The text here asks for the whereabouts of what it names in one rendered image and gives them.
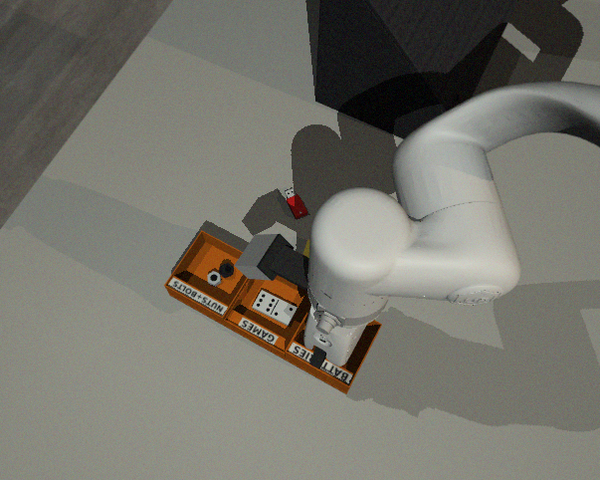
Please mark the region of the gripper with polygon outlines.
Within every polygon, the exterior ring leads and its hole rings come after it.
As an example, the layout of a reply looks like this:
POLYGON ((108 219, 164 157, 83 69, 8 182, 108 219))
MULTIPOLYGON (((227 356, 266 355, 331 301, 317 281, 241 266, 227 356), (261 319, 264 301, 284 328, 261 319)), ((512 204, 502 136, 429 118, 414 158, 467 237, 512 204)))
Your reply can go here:
POLYGON ((305 325, 303 342, 309 350, 312 350, 313 346, 316 346, 309 364, 318 369, 320 369, 325 359, 338 366, 346 364, 365 327, 376 319, 359 326, 335 326, 329 335, 326 335, 316 328, 319 322, 318 318, 319 315, 316 313, 313 304, 311 304, 305 325))

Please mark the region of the black hexagonal nut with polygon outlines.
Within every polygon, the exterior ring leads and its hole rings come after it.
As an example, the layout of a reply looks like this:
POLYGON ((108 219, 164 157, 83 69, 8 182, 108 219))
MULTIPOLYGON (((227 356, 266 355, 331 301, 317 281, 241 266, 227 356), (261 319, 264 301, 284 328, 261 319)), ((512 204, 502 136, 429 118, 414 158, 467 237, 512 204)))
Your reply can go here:
POLYGON ((234 274, 234 267, 232 265, 230 265, 229 263, 226 263, 219 267, 219 274, 223 278, 230 277, 234 274))

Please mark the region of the red usb stick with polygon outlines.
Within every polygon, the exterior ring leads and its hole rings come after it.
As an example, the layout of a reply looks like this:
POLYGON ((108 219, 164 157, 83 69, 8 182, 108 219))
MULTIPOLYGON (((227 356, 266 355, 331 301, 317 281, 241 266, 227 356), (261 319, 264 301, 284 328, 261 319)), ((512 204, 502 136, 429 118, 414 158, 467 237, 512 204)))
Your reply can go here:
POLYGON ((285 194, 287 196, 287 203, 295 217, 295 219, 301 218, 303 216, 307 215, 307 211, 300 199, 299 195, 296 195, 295 191, 293 189, 290 189, 288 191, 285 191, 285 194))

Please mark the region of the orange bin with nuts and bolts label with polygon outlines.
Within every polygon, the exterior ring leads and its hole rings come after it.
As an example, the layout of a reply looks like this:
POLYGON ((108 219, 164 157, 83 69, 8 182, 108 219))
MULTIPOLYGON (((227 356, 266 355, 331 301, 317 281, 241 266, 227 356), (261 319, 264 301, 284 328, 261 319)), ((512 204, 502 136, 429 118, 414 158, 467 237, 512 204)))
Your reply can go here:
POLYGON ((274 281, 248 279, 234 266, 242 253, 201 231, 164 286, 171 297, 347 394, 382 324, 367 324, 345 365, 325 359, 320 369, 312 366, 316 346, 309 350, 303 342, 307 291, 278 275, 274 281), (234 274, 209 285, 207 275, 226 263, 234 274), (298 308, 289 326, 252 308, 262 290, 298 308))

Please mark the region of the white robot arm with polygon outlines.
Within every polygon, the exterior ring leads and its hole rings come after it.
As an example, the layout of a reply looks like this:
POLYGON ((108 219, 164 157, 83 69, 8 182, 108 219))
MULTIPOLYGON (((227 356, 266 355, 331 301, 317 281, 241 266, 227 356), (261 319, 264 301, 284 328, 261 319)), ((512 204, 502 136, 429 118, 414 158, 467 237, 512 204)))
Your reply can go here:
POLYGON ((518 283, 520 261, 486 153, 542 132, 600 147, 600 86, 544 81, 478 94, 398 145, 398 201, 371 187, 340 190, 313 217, 309 258, 281 234, 260 234, 234 266, 248 279, 278 275, 308 291, 326 335, 372 321, 390 296, 496 300, 518 283))

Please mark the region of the grey hex nut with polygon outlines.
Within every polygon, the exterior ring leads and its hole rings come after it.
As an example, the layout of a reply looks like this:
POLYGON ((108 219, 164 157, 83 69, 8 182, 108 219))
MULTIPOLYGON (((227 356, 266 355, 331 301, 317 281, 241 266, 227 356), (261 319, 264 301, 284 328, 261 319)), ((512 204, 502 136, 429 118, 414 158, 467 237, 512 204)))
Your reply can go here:
POLYGON ((209 285, 216 287, 221 283, 221 275, 215 271, 208 274, 207 277, 209 285))

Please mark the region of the white domino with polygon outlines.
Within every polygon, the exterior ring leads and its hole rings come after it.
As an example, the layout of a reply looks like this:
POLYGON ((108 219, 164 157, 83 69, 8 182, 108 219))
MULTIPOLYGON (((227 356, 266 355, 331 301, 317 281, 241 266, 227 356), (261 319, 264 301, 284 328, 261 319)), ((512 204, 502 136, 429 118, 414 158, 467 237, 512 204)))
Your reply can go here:
POLYGON ((298 309, 263 290, 259 294, 252 308, 286 326, 289 326, 298 309))

